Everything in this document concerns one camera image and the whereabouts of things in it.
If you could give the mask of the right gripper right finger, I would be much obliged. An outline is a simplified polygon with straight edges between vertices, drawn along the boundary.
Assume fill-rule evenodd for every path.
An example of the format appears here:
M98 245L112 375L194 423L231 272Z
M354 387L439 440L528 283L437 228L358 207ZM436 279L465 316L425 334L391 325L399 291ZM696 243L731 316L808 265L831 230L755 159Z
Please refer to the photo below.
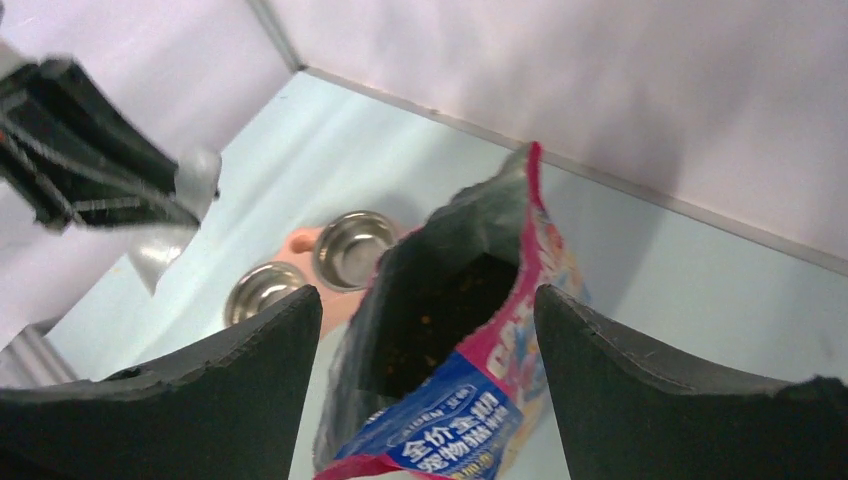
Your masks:
M574 479L843 479L847 388L694 356L552 285L534 321Z

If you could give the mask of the pink pet food bag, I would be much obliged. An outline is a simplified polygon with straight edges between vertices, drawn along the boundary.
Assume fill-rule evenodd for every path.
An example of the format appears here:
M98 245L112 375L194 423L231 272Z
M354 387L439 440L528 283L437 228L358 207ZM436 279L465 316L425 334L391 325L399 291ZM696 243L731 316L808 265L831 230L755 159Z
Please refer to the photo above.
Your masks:
M535 331L544 284L587 301L529 143L379 259L333 359L319 479L401 471L498 479L548 411Z

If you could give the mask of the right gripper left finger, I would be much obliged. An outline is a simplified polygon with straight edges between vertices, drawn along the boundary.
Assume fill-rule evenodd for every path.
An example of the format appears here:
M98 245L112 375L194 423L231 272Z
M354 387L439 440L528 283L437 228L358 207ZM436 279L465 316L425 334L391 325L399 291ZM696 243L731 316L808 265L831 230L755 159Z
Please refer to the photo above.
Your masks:
M322 305L259 314L100 381L1 393L5 479L285 479Z

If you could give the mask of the clear plastic scoop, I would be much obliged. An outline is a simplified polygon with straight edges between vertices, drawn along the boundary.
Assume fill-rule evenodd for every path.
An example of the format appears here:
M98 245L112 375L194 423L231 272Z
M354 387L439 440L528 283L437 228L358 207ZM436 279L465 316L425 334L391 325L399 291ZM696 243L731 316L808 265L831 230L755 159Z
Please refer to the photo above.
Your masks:
M127 257L149 294L154 294L169 267L184 253L211 205L219 197L222 156L196 147L176 162L175 191L165 216L138 228Z

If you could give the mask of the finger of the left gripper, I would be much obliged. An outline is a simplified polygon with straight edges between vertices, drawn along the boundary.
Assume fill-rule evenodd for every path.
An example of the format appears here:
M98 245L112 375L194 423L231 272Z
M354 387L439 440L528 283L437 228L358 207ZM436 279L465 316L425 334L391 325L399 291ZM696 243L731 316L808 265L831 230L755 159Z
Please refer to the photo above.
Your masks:
M1 176L48 229L163 218L176 162L71 58L25 63L1 78Z

